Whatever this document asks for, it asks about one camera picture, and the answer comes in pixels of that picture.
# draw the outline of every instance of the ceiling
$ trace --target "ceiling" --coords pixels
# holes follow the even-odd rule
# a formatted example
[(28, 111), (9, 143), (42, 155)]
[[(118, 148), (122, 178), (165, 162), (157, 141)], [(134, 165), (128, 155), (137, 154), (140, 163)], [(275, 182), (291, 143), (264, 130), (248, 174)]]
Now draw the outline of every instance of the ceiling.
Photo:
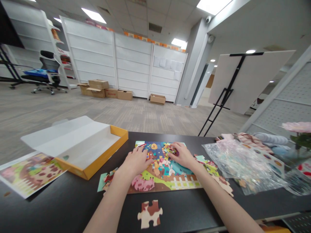
[[(96, 11), (104, 18), (106, 27), (123, 34), (123, 29), (144, 35), (152, 40), (171, 44), (174, 38), (188, 40), (190, 30), (202, 17), (209, 14), (196, 5), (200, 0), (146, 0), (145, 6), (134, 3), (138, 0), (14, 0), (31, 4), (45, 11), (47, 18), (54, 25), (61, 25), (54, 17), (59, 15), (85, 21), (88, 16), (82, 11), (85, 8)], [(162, 26), (162, 32), (148, 30), (148, 22)]]
[[(216, 39), (207, 62), (215, 59), (217, 64), (220, 54), (244, 53), (250, 49), (263, 52), (267, 46), (278, 45), (296, 50), (286, 64), (292, 66), (311, 44), (311, 1), (252, 1), (258, 4), (239, 9), (210, 31)], [(284, 74), (280, 72), (272, 85)]]

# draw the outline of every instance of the chair base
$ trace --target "chair base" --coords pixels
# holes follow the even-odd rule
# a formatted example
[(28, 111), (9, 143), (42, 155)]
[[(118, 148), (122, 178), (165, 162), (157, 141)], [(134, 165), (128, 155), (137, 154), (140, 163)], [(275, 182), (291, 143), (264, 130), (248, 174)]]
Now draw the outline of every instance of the chair base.
[(58, 87), (53, 87), (53, 86), (50, 86), (49, 84), (47, 84), (46, 87), (40, 87), (38, 84), (37, 85), (37, 88), (34, 89), (31, 93), (33, 94), (36, 94), (36, 91), (42, 91), (44, 89), (47, 89), (47, 90), (50, 90), (51, 91), (51, 95), (54, 95), (54, 89), (58, 90), (58, 91), (64, 91), (65, 93), (67, 93), (67, 91), (65, 89), (62, 89), (62, 88), (58, 88)]

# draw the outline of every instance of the cartoon rabbit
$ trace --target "cartoon rabbit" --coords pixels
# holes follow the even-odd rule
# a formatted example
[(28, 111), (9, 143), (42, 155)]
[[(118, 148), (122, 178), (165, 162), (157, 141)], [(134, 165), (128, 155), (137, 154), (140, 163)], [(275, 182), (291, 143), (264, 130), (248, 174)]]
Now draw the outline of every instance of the cartoon rabbit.
[(173, 170), (173, 165), (171, 165), (168, 175), (172, 175), (173, 173), (175, 174), (175, 171)]

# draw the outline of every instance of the cardboard box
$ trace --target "cardboard box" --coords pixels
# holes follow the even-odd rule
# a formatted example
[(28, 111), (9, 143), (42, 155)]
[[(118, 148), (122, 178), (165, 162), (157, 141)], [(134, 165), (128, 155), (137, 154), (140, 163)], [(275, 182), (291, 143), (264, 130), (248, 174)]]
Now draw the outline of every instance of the cardboard box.
[(118, 90), (113, 88), (105, 89), (106, 97), (108, 98), (118, 98)]
[(163, 95), (156, 95), (151, 94), (150, 95), (150, 102), (159, 103), (159, 104), (165, 104), (166, 98)]
[(101, 89), (101, 90), (104, 90), (104, 89), (106, 89), (106, 88), (109, 88), (109, 83), (108, 83), (108, 81), (101, 80), (101, 79), (89, 80), (89, 81), (88, 81), (88, 84), (89, 84), (90, 87), (92, 87), (92, 88)]
[(89, 180), (128, 140), (125, 129), (82, 116), (21, 137), (31, 148), (54, 157), (63, 169)]
[(118, 99), (132, 100), (133, 99), (133, 92), (132, 91), (120, 91), (120, 90), (118, 90)]
[(101, 90), (101, 89), (97, 89), (97, 88), (92, 88), (92, 87), (87, 88), (87, 90), (91, 91), (93, 97), (106, 98), (105, 90)]
[(77, 85), (80, 86), (81, 94), (92, 96), (92, 91), (87, 90), (90, 87), (88, 83), (78, 83)]

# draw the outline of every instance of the gray carpet floor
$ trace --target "gray carpet floor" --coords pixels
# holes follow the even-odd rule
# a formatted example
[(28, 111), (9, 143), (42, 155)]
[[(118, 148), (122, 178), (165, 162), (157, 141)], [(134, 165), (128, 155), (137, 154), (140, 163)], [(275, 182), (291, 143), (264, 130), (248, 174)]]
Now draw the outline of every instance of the gray carpet floor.
[[(55, 121), (88, 116), (128, 131), (197, 136), (212, 110), (168, 102), (157, 105), (140, 98), (93, 98), (81, 95), (79, 88), (67, 94), (55, 91), (50, 95), (47, 90), (32, 94), (34, 88), (33, 84), (22, 84), (10, 90), (9, 83), (0, 83), (0, 164), (32, 152), (20, 137), (50, 127)], [(224, 109), (206, 136), (238, 132), (247, 119)]]

